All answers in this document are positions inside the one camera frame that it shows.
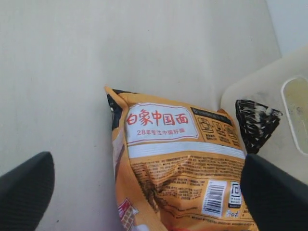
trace orange bag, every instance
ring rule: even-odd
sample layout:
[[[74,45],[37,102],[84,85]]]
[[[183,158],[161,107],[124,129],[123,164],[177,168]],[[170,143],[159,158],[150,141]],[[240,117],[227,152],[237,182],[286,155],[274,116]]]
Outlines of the orange bag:
[[[125,230],[257,229],[239,185],[245,155],[224,111],[105,90]]]

